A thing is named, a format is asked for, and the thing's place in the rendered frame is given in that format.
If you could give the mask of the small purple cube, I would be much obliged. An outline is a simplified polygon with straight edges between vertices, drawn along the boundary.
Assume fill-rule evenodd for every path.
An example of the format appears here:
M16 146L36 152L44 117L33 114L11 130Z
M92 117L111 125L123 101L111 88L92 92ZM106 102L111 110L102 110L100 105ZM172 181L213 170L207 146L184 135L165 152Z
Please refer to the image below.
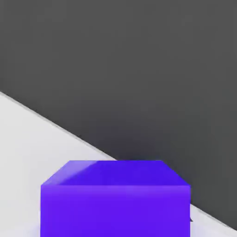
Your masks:
M69 161L41 185L40 237L190 237L190 202L162 161Z

